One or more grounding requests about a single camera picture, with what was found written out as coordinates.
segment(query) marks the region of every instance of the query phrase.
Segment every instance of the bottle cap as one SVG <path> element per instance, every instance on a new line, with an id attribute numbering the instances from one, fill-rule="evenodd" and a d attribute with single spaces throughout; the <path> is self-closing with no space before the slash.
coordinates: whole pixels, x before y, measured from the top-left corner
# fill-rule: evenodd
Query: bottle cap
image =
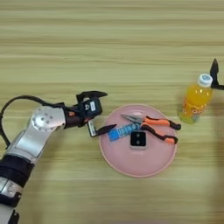
<path id="1" fill-rule="evenodd" d="M 199 76 L 198 84 L 203 88 L 210 88 L 212 82 L 213 82 L 212 76 L 207 73 L 203 73 Z"/>

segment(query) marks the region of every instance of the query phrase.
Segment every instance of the bottle label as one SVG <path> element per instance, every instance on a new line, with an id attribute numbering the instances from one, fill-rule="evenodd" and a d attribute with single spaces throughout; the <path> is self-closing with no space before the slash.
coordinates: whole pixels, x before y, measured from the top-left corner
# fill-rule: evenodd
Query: bottle label
<path id="1" fill-rule="evenodd" d="M 188 119 L 192 123 L 195 123 L 199 120 L 200 114 L 204 111 L 205 107 L 206 104 L 203 106 L 192 105 L 185 99 L 182 109 L 182 118 Z"/>

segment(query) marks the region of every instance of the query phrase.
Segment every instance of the black clamp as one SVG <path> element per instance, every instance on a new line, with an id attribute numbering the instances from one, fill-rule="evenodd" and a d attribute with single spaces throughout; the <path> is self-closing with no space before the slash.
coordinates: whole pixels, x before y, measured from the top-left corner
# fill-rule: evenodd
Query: black clamp
<path id="1" fill-rule="evenodd" d="M 82 127 L 87 124 L 91 137 L 97 137 L 112 130 L 116 124 L 104 126 L 97 130 L 93 122 L 93 119 L 102 113 L 102 105 L 99 98 L 106 95 L 108 94 L 100 91 L 88 91 L 77 94 L 76 99 L 78 103 L 71 107 L 77 113 L 72 113 L 73 115 L 71 115 L 71 112 L 67 112 L 65 128 Z"/>

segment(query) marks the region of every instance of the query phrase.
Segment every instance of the orange juice bottle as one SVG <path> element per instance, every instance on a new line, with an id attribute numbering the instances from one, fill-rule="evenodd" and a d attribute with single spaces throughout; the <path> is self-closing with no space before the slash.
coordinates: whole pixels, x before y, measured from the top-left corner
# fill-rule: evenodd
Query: orange juice bottle
<path id="1" fill-rule="evenodd" d="M 201 74 L 198 83 L 192 84 L 186 91 L 182 111 L 178 112 L 181 121 L 195 123 L 212 98 L 211 84 L 213 78 L 209 74 Z"/>

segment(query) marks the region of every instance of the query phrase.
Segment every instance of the pliers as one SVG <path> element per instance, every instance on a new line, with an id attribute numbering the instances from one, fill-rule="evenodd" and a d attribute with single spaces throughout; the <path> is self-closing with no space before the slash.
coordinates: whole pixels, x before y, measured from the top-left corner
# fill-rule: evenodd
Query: pliers
<path id="1" fill-rule="evenodd" d="M 148 130 L 152 135 L 167 142 L 168 144 L 176 144 L 178 142 L 178 139 L 175 136 L 161 135 L 157 133 L 150 125 L 167 126 L 174 130 L 181 130 L 181 124 L 177 124 L 167 119 L 155 119 L 149 116 L 142 118 L 134 115 L 122 115 L 122 117 L 132 121 L 133 123 L 140 123 L 141 130 Z"/>

